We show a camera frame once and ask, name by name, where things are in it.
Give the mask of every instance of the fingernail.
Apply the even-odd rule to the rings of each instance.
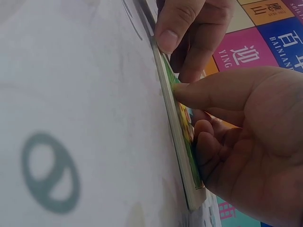
[[[178,42],[178,35],[170,30],[163,32],[158,40],[158,46],[166,54],[172,54]]]

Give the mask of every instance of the skin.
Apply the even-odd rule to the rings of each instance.
[[[196,109],[196,159],[206,187],[264,223],[302,227],[303,75],[231,70],[177,85],[174,94]]]
[[[171,65],[182,82],[200,79],[204,67],[223,39],[235,0],[157,0],[159,18],[155,37],[171,55]]]
[[[206,187],[275,227],[303,227],[303,75],[274,67],[201,79],[235,0],[157,0],[155,37],[195,109],[196,159]],[[213,115],[237,128],[212,120]]]

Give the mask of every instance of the gray printed symbol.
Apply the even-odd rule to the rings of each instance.
[[[142,37],[140,36],[139,32],[137,31],[136,27],[134,26],[134,23],[133,23],[133,21],[132,21],[133,15],[132,15],[131,11],[129,10],[129,7],[127,6],[125,0],[122,0],[122,4],[123,4],[123,7],[124,7],[124,9],[125,9],[125,11],[126,11],[126,14],[127,14],[128,18],[129,18],[129,20],[131,21],[131,24],[132,24],[132,26],[133,26],[135,32],[137,33],[137,36],[138,36],[139,39],[142,41],[143,39],[142,39]]]
[[[30,173],[29,158],[34,148],[39,145],[47,145],[52,148],[54,166],[45,179],[38,181]],[[50,192],[62,178],[66,168],[71,173],[72,191],[67,199],[55,200],[50,197]],[[80,196],[80,182],[76,167],[66,148],[52,136],[46,133],[37,133],[25,142],[22,150],[22,173],[30,193],[45,209],[65,214],[76,206]]]

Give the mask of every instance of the foam puzzle mat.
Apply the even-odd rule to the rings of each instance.
[[[279,66],[303,72],[303,0],[238,0],[205,76],[237,68]],[[268,227],[218,198],[223,227]]]

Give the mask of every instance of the book page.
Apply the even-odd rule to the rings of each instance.
[[[0,0],[0,93],[1,225],[186,226],[132,0]]]

